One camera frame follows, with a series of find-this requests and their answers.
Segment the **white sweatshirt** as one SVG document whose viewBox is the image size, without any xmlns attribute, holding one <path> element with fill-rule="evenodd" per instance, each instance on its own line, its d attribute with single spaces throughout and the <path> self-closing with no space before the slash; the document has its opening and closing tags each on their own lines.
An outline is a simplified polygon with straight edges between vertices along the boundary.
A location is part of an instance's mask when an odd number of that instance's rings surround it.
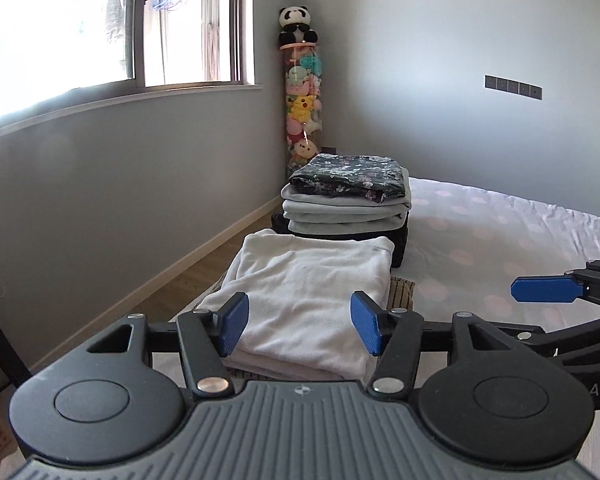
<svg viewBox="0 0 600 480">
<path fill-rule="evenodd" d="M 266 229 L 246 236 L 201 307 L 219 309 L 235 292 L 249 298 L 248 324 L 225 364 L 292 380 L 365 382 L 375 360 L 351 322 L 350 299 L 362 290 L 383 307 L 389 286 L 388 249 Z"/>
</svg>

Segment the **polka dot bed sheet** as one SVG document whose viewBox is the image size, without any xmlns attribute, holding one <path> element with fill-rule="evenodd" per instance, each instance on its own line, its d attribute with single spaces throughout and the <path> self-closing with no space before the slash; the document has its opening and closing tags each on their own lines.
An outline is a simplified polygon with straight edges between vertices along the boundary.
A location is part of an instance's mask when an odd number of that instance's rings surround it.
<svg viewBox="0 0 600 480">
<path fill-rule="evenodd" d="M 488 321 L 560 330 L 600 318 L 600 307 L 520 304 L 515 278 L 561 274 L 600 259 L 600 217 L 452 183 L 415 179 L 402 264 L 414 309 L 430 321 L 470 311 Z"/>
</svg>

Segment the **grey folded garments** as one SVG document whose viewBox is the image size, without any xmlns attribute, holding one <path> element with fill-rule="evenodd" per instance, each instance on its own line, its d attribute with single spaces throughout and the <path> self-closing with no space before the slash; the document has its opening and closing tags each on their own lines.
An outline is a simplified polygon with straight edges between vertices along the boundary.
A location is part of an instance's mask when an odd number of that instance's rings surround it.
<svg viewBox="0 0 600 480">
<path fill-rule="evenodd" d="M 401 229 L 412 206 L 408 171 L 403 168 L 405 196 L 374 203 L 363 197 L 326 197 L 298 193 L 291 184 L 280 191 L 283 217 L 291 232 L 309 235 L 346 235 Z"/>
</svg>

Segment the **floral dark folded garment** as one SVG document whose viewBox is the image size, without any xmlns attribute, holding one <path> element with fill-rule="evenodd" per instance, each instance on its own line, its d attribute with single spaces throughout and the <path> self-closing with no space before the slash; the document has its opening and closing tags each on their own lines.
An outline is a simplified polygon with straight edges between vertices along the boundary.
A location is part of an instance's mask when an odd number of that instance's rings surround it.
<svg viewBox="0 0 600 480">
<path fill-rule="evenodd" d="M 321 153 L 296 170 L 289 183 L 302 194 L 362 197 L 378 204 L 406 196 L 402 167 L 384 156 Z"/>
</svg>

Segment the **plush toy tube holder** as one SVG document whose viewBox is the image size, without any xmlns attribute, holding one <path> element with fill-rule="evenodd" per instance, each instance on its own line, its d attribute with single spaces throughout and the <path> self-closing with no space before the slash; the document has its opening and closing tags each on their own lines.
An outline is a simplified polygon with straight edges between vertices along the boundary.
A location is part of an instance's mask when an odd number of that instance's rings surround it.
<svg viewBox="0 0 600 480">
<path fill-rule="evenodd" d="M 279 48 L 284 61 L 286 175 L 306 166 L 322 150 L 323 64 L 316 42 Z"/>
</svg>

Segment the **panda plush toy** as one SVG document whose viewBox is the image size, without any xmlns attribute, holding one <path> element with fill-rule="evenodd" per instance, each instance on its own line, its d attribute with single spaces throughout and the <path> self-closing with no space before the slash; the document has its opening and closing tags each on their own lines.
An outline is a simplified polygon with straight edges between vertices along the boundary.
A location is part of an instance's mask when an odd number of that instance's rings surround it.
<svg viewBox="0 0 600 480">
<path fill-rule="evenodd" d="M 279 11 L 278 46 L 290 44 L 316 44 L 317 32 L 311 27 L 311 13 L 306 6 L 286 6 Z"/>
</svg>

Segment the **window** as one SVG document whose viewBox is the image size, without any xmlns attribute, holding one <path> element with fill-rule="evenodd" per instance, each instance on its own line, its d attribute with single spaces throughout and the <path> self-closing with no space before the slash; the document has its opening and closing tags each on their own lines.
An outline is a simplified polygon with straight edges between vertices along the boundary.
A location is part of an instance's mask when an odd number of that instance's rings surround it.
<svg viewBox="0 0 600 480">
<path fill-rule="evenodd" d="M 253 81 L 252 0 L 0 0 L 0 133 Z"/>
</svg>

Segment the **wall switch panel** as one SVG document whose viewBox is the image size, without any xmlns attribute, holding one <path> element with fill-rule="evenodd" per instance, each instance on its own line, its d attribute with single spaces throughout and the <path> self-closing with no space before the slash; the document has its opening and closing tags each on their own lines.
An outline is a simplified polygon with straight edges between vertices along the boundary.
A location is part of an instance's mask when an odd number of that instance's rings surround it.
<svg viewBox="0 0 600 480">
<path fill-rule="evenodd" d="M 543 89 L 534 84 L 526 84 L 525 82 L 506 79 L 492 75 L 484 76 L 484 86 L 487 89 L 498 90 L 507 93 L 518 94 L 518 96 L 526 96 L 527 98 L 542 100 Z"/>
</svg>

